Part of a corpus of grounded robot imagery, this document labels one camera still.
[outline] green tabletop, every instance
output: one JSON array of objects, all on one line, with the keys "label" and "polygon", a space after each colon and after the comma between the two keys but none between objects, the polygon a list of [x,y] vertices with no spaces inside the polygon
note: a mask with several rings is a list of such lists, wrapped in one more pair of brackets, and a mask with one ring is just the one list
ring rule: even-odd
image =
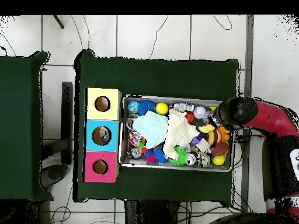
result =
[{"label": "green tabletop", "polygon": [[40,70],[46,52],[0,57],[0,199],[51,200],[40,185]]},{"label": "green tabletop", "polygon": [[232,171],[184,171],[121,167],[115,183],[83,183],[84,88],[114,88],[123,95],[225,100],[236,95],[238,61],[165,61],[96,58],[78,54],[75,65],[75,199],[221,201],[231,204]]}]

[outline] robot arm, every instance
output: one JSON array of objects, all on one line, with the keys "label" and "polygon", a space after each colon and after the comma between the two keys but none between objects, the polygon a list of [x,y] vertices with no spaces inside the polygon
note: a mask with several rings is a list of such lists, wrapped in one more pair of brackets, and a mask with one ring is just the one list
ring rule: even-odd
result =
[{"label": "robot arm", "polygon": [[262,133],[267,212],[290,214],[299,222],[299,133],[290,116],[280,107],[253,98],[233,97],[215,109],[210,122]]}]

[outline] green table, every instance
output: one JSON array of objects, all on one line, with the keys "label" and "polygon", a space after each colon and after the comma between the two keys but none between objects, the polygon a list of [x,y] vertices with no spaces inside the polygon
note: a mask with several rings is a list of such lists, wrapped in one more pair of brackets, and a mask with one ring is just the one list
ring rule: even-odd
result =
[{"label": "green table", "polygon": [[224,100],[236,95],[238,61],[164,61],[96,58],[82,50],[75,65],[74,199],[220,201],[231,205],[232,171],[121,167],[113,184],[83,183],[84,89],[115,88],[123,95]]}]

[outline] pink block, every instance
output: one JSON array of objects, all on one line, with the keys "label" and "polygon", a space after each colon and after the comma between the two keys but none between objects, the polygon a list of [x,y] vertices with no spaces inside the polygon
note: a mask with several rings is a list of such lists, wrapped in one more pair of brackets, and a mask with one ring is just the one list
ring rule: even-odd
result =
[{"label": "pink block", "polygon": [[[108,170],[105,174],[93,171],[93,164],[97,160],[104,160],[107,163]],[[85,182],[114,183],[118,173],[117,152],[86,151]]]}]

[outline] round hole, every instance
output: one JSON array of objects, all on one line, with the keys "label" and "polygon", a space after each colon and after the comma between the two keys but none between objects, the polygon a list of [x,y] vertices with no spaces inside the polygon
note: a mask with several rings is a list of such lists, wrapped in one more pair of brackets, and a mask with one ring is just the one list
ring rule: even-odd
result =
[{"label": "round hole", "polygon": [[97,111],[108,111],[110,108],[110,100],[106,96],[96,98],[95,107]]},{"label": "round hole", "polygon": [[108,171],[108,164],[104,160],[97,160],[92,169],[97,174],[105,174]]},{"label": "round hole", "polygon": [[111,140],[111,131],[105,127],[96,127],[92,132],[92,140],[97,145],[107,145]]}]

